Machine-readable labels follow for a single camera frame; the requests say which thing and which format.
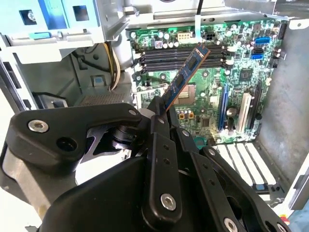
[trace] mounting hole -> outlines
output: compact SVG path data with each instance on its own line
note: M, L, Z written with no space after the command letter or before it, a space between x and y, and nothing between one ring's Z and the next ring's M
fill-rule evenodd
M215 182L212 179L209 179L209 183L211 183L212 185L215 185Z
M93 59L98 60L98 54L94 54L92 57Z
M265 221L265 225L267 226L268 230L270 232L276 232L276 228L269 222L269 221Z
M165 163L165 164L170 165L170 161L169 161L169 159L164 158L164 159L163 159L163 161L164 161L164 163Z
M67 152L74 151L77 148L77 143L73 139L68 137L62 137L60 139L57 139L56 144L61 150Z

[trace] blue circuit board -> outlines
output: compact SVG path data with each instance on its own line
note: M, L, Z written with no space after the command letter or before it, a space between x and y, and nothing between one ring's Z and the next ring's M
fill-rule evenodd
M210 50L208 50L203 43L198 43L194 47L193 51L162 96L165 101L166 110L168 110L177 99L183 88L196 73L200 65L204 62L209 52Z

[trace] black pcie slot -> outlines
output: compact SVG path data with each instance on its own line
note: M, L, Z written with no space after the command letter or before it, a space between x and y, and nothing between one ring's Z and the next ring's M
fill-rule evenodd
M224 45L208 45L207 48L209 50L214 50L214 49L222 49L222 46ZM192 49L194 48L194 46L192 47L182 47L182 48L167 48L167 49L156 49L156 50L145 50L144 53L146 54L158 54L159 52L162 53L174 53L174 52L182 52L182 51L190 51L192 52Z
M261 95L262 95L262 81L259 80L259 82L257 83L257 86L255 88L255 92L254 92L254 100L253 100L253 104L252 104L252 108L249 112L249 129L253 129L254 127L254 121L255 121L255 116L257 113L257 107L258 104L261 100Z
M172 70L179 70L183 64L170 64L170 65L164 65L160 63L156 66L148 67L146 66L144 69L144 72L156 72L156 71L172 71ZM208 68L217 68L222 67L223 63L221 61L211 61L207 63L203 63L199 68L200 69L208 69Z
M212 54L209 55L206 60L210 60L210 59L221 59L224 58L225 55L223 54ZM176 57L156 57L156 58L146 58L146 59L140 59L140 62L142 64L151 64L151 63L159 63L159 62L177 62L177 61L181 61L181 62L185 62L185 60L188 58L188 56L176 56Z

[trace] cable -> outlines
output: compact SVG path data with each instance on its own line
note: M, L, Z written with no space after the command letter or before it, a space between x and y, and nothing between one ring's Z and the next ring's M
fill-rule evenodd
M198 7L197 7L197 15L201 15L203 1L204 0L199 0Z
M85 50L85 54L91 54L91 53L93 53L95 50L96 50L96 48L98 47L98 43L97 44L95 44L94 46L93 46L93 49L91 50L91 51L89 51L89 52L87 52L87 50L88 50L88 48Z

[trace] screw head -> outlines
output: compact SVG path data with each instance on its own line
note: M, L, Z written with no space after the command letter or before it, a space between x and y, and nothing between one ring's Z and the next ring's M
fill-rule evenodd
M174 211L176 209L176 201L175 199L168 193L164 193L161 195L161 203L164 208L169 211Z
M164 124L165 122L164 122L164 120L163 119L161 119L161 118L158 118L158 121L159 122L161 122L162 124Z
M211 154L211 155L216 155L216 153L212 150L212 149L208 149L208 151L209 151L209 153Z
M286 229L281 224L277 223L277 226L281 232L286 232Z
M28 128L31 131L37 132L37 133L44 133L47 132L49 127L48 124L41 120L32 120L28 123Z
M129 110L129 113L134 115L134 116L136 115L136 112L134 110Z
M186 130L183 130L183 134L187 137L189 137L189 132L187 132Z
M228 217L226 217L224 219L224 225L226 226L228 231L230 231L230 232L238 232L236 224L231 219L229 219Z

